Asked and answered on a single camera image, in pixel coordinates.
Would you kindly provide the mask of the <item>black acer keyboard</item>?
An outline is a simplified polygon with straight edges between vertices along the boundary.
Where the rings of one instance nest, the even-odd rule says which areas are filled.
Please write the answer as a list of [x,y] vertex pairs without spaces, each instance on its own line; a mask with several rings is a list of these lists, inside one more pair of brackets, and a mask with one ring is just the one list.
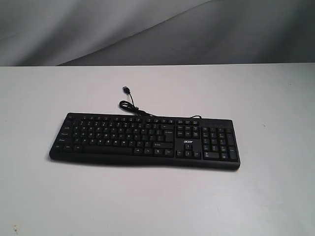
[[237,170],[241,162],[228,119],[67,114],[52,160],[108,165]]

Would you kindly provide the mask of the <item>grey backdrop cloth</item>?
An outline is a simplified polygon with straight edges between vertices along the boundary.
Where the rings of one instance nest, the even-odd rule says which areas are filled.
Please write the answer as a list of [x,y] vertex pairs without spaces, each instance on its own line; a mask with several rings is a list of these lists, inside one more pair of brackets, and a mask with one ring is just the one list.
[[315,60],[312,0],[3,0],[2,66]]

